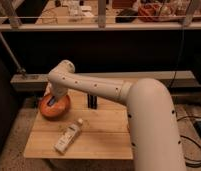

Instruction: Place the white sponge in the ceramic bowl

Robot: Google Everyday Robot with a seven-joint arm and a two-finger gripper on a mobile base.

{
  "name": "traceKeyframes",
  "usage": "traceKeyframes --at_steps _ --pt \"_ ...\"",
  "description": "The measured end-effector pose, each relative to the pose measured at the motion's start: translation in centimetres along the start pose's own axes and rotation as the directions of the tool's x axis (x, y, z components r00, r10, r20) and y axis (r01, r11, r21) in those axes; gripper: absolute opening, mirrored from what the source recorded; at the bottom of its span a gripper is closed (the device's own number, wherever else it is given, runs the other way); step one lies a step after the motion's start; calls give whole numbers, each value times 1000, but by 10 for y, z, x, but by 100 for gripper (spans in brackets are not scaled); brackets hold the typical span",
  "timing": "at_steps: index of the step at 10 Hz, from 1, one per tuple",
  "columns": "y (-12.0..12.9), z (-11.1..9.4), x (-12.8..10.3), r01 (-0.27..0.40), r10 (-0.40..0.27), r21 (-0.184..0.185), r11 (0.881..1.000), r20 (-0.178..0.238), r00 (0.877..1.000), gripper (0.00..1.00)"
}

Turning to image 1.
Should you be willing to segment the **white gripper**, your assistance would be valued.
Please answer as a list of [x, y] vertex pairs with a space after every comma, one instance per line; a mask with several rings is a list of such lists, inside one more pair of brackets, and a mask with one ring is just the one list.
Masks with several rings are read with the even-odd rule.
[[53, 106], [58, 102], [63, 96], [66, 96], [68, 89], [60, 84], [49, 83], [47, 86], [49, 93], [51, 94], [50, 99], [47, 102], [48, 106]]

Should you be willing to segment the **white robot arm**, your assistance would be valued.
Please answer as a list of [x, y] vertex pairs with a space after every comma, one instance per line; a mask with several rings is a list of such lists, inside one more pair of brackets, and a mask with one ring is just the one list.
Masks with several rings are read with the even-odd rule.
[[160, 81], [79, 75], [69, 60], [54, 67], [48, 81], [55, 97], [74, 89], [126, 107], [135, 171], [187, 171], [174, 103]]

